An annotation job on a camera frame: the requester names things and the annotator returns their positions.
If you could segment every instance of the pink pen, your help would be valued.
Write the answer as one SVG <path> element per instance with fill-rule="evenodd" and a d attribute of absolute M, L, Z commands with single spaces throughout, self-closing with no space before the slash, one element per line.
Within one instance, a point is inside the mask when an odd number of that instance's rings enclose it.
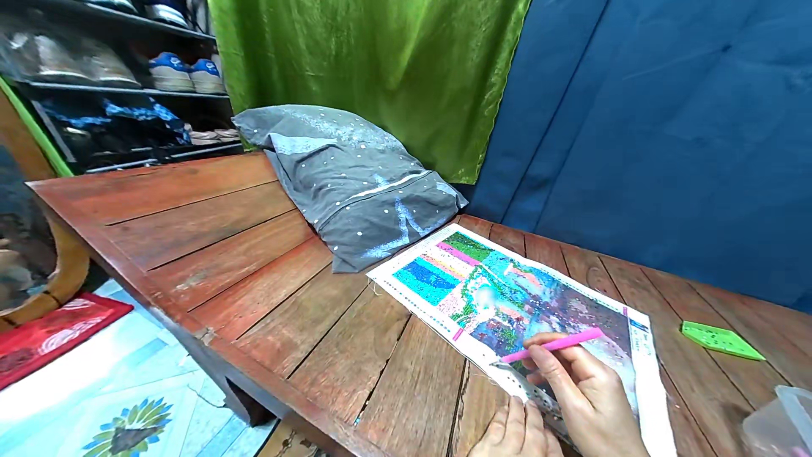
<path fill-rule="evenodd" d="M 594 340 L 595 338 L 600 338 L 603 336 L 603 331 L 598 327 L 593 327 L 591 329 L 584 330 L 583 332 L 576 333 L 574 335 L 570 335 L 568 337 L 563 337 L 553 342 L 548 342 L 542 344 L 542 347 L 546 350 L 558 350 L 563 349 L 565 347 L 575 346 L 576 344 L 581 344 L 582 342 L 587 342 L 589 340 Z M 504 363 L 513 363 L 517 360 L 522 359 L 529 359 L 530 353 L 525 350 L 520 350 L 519 352 L 514 352 L 513 354 L 508 354 L 499 359 L 499 362 Z"/>

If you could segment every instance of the blue sneaker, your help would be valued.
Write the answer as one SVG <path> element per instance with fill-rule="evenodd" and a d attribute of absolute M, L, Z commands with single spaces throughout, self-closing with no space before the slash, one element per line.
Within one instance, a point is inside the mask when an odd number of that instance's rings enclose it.
<path fill-rule="evenodd" d="M 153 76 L 155 89 L 195 91 L 195 85 L 189 78 L 189 66 L 177 54 L 162 52 L 155 59 L 150 59 L 149 72 Z"/>
<path fill-rule="evenodd" d="M 192 78 L 196 92 L 201 94 L 224 94 L 226 92 L 217 65 L 214 65 L 211 60 L 198 60 L 189 70 L 189 76 Z"/>

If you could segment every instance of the green curtain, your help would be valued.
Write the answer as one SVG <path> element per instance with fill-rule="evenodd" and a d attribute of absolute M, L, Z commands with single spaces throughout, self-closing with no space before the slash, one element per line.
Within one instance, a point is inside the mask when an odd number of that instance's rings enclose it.
<path fill-rule="evenodd" d="M 530 0 L 209 0 L 235 112 L 362 115 L 473 184 Z"/>

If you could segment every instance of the pillowcase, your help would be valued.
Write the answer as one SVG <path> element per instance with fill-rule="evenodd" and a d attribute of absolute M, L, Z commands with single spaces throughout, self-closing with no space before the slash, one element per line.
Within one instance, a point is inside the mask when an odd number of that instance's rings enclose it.
<path fill-rule="evenodd" d="M 363 270 L 468 204 L 395 137 L 351 112 L 281 105 L 233 121 L 266 150 L 285 192 L 332 250 L 333 272 Z"/>

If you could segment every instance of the finger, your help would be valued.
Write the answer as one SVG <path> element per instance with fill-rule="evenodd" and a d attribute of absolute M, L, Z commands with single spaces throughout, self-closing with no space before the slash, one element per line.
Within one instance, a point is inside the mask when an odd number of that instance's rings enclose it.
<path fill-rule="evenodd" d="M 541 346 L 531 346 L 530 356 L 538 365 L 538 373 L 550 383 L 550 387 L 555 393 L 555 399 L 561 405 L 561 409 L 583 408 L 590 405 L 584 394 L 572 381 L 572 378 L 564 369 L 561 362 L 548 350 Z"/>
<path fill-rule="evenodd" d="M 507 412 L 507 426 L 502 448 L 507 454 L 518 454 L 525 443 L 525 405 L 518 397 L 510 398 L 510 409 Z"/>
<path fill-rule="evenodd" d="M 533 400 L 525 404 L 525 444 L 521 447 L 522 455 L 546 455 L 546 437 L 544 436 L 544 419 Z"/>
<path fill-rule="evenodd" d="M 540 346 L 540 345 L 542 345 L 544 343 L 553 342 L 555 340 L 560 340 L 561 338 L 566 337 L 566 336 L 567 336 L 566 333 L 541 332 L 541 333 L 536 333 L 532 337 L 524 340 L 522 342 L 522 344 L 525 346 L 525 348 L 529 348 L 534 344 L 538 344 Z"/>
<path fill-rule="evenodd" d="M 527 382 L 532 385 L 542 385 L 544 384 L 544 376 L 540 372 L 532 372 L 527 375 Z"/>
<path fill-rule="evenodd" d="M 564 333 L 536 333 L 533 337 L 525 340 L 523 344 L 525 347 L 530 348 L 533 345 L 540 346 L 566 336 Z M 555 356 L 562 361 L 567 371 L 579 381 L 601 376 L 607 368 L 603 362 L 595 358 L 581 345 L 559 349 L 555 352 Z"/>
<path fill-rule="evenodd" d="M 488 424 L 488 429 L 485 430 L 482 440 L 490 444 L 501 442 L 505 436 L 505 424 L 507 421 L 508 405 L 505 405 L 496 410 L 494 416 L 490 419 L 490 424 Z"/>
<path fill-rule="evenodd" d="M 547 441 L 547 457 L 564 457 L 564 452 L 561 450 L 561 443 L 550 429 L 544 429 L 544 437 Z"/>
<path fill-rule="evenodd" d="M 533 361 L 533 359 L 522 359 L 521 364 L 524 365 L 524 367 L 530 370 L 531 372 L 538 370 L 538 367 L 536 366 L 536 363 Z"/>

